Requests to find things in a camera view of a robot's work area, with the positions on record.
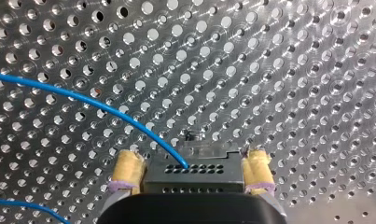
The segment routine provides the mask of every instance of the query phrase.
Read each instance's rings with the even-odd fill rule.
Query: black device
[[[98,224],[286,224],[258,196],[242,193],[143,193],[108,207]]]

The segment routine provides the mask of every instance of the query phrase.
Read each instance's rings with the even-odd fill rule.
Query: hole
[[[61,71],[60,71],[60,77],[62,77],[63,79],[68,79],[72,76],[72,73],[71,71],[69,71],[68,69],[66,68],[63,68]]]
[[[38,5],[45,5],[46,0],[35,0]]]
[[[84,10],[87,7],[87,3],[85,1],[78,1],[77,2],[77,9]]]
[[[168,9],[170,9],[170,10],[175,10],[175,9],[177,9],[177,8],[178,8],[178,5],[179,5],[178,0],[168,0],[168,1],[167,1],[167,7],[168,7]]]
[[[371,10],[368,7],[362,8],[362,15],[368,16],[370,14]]]
[[[111,41],[109,40],[108,37],[103,36],[103,37],[100,38],[99,44],[100,44],[101,48],[107,49],[107,48],[109,48],[109,46],[111,46]]]
[[[43,21],[43,28],[46,30],[46,31],[54,31],[54,29],[56,29],[56,23],[54,23],[54,21],[51,21],[49,19],[47,20],[44,20]]]
[[[153,5],[150,2],[144,2],[141,6],[141,10],[145,15],[149,15],[153,12]]]
[[[97,88],[91,88],[90,95],[94,98],[98,98],[101,95],[101,90]]]
[[[5,59],[8,63],[15,63],[17,61],[17,56],[14,53],[8,53]]]
[[[31,33],[31,27],[23,23],[20,25],[19,31],[22,35],[29,35]]]
[[[38,60],[40,58],[40,53],[37,49],[30,49],[30,51],[28,52],[28,56],[32,60]]]
[[[75,48],[77,49],[77,51],[79,52],[83,52],[87,49],[87,45],[85,42],[81,41],[81,40],[78,40],[76,43],[75,43]]]
[[[0,28],[0,39],[7,38],[7,31],[3,28]]]
[[[105,7],[107,7],[107,6],[109,6],[109,5],[111,5],[111,0],[103,0],[103,1],[101,1],[102,3],[103,3],[103,5],[105,6]]]
[[[49,105],[54,105],[56,104],[56,102],[57,102],[57,99],[54,95],[49,94],[46,96],[46,103],[48,103]]]
[[[71,15],[71,16],[68,17],[67,23],[71,27],[78,26],[79,25],[79,18],[74,16],[74,15]]]
[[[126,34],[123,35],[123,41],[127,45],[130,45],[132,42],[134,42],[134,40],[135,40],[135,37],[131,33],[126,33]]]
[[[54,45],[51,48],[51,52],[53,53],[54,56],[61,56],[63,55],[63,47],[60,45]]]
[[[126,7],[119,7],[118,8],[118,16],[123,19],[126,18],[129,15],[129,10],[127,10]]]
[[[9,0],[9,5],[14,9],[21,8],[21,0]]]
[[[101,21],[104,20],[104,14],[103,14],[101,11],[99,11],[99,10],[95,10],[95,11],[93,11],[92,14],[91,14],[91,19],[92,19],[94,22],[99,23],[99,22],[101,22]]]

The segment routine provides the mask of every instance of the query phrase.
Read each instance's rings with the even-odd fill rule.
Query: aluminum plate
[[[376,223],[376,0],[0,0],[0,72],[176,147],[189,129],[263,145],[290,223]],[[0,82],[0,198],[95,222],[122,148],[163,153],[101,110]],[[0,206],[0,223],[51,221]]]

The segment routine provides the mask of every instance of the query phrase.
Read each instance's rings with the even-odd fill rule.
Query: cable
[[[49,209],[47,207],[41,206],[39,204],[36,204],[36,203],[25,203],[25,202],[8,201],[8,200],[2,200],[2,199],[0,199],[0,204],[2,204],[2,205],[10,205],[10,206],[21,206],[21,207],[33,208],[35,210],[39,210],[39,211],[51,214],[52,216],[54,216],[55,218],[57,218],[57,220],[61,221],[63,224],[70,224],[69,221],[65,220],[63,217],[61,217],[59,214],[57,214],[53,210],[51,210],[51,209]]]
[[[160,137],[155,135],[153,132],[151,132],[148,128],[146,128],[144,125],[141,123],[135,121],[134,119],[130,118],[128,115],[125,115],[118,111],[117,109],[105,105],[99,101],[96,101],[90,97],[87,97],[85,95],[75,93],[72,91],[68,91],[62,88],[57,88],[54,86],[51,86],[49,84],[44,84],[40,83],[37,81],[32,81],[30,79],[26,78],[21,78],[21,77],[13,77],[13,76],[8,76],[8,75],[2,75],[0,74],[0,80],[5,81],[5,82],[12,82],[12,83],[18,83],[24,86],[30,86],[30,87],[35,87],[44,91],[52,91],[55,93],[58,93],[60,95],[72,97],[74,99],[77,99],[78,101],[84,102],[89,105],[93,105],[95,107],[98,107],[110,114],[113,114],[124,121],[130,123],[132,126],[135,128],[139,129],[141,132],[146,133],[150,138],[152,138],[154,141],[156,141],[161,147],[163,147],[168,153],[170,153],[185,169],[188,168],[188,163],[166,142],[164,142]]]

